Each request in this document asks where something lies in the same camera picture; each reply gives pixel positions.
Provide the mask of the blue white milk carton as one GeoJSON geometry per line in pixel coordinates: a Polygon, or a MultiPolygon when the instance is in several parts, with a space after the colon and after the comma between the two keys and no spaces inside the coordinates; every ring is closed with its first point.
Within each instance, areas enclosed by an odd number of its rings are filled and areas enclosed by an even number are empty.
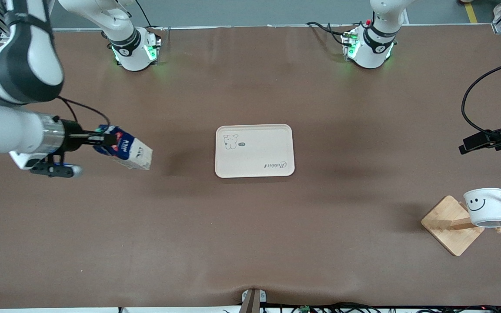
{"type": "Polygon", "coordinates": [[[111,144],[94,145],[92,148],[96,152],[129,169],[150,169],[153,149],[119,126],[109,126],[105,134],[112,135],[113,141],[111,144]]]}

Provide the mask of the white smiley cup black handle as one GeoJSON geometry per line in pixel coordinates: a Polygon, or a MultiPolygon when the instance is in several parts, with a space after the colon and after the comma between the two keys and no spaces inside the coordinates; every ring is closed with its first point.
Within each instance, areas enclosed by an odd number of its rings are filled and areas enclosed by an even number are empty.
{"type": "Polygon", "coordinates": [[[480,188],[463,194],[471,223],[482,228],[501,227],[501,188],[480,188]]]}

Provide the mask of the wooden cup rack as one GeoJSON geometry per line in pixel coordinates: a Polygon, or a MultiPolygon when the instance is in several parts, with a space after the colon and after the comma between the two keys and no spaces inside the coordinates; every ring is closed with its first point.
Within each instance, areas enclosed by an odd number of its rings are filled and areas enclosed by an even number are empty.
{"type": "Polygon", "coordinates": [[[501,234],[501,227],[482,228],[471,223],[467,205],[446,196],[421,221],[423,227],[453,256],[461,256],[486,230],[501,234]]]}

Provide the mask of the beige plastic tray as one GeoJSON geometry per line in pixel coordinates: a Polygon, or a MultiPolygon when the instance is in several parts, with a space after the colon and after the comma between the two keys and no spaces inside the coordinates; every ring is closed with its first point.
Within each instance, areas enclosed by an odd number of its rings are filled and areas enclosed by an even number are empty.
{"type": "Polygon", "coordinates": [[[294,137],[289,125],[222,126],[215,132],[219,178],[287,177],[294,171],[294,137]]]}

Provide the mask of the metal table edge bracket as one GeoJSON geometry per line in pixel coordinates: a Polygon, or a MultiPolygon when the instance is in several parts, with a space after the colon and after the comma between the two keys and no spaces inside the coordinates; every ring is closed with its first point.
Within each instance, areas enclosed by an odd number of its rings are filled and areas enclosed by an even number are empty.
{"type": "Polygon", "coordinates": [[[239,313],[267,313],[264,305],[267,303],[267,293],[261,289],[247,289],[242,293],[242,305],[239,313]]]}

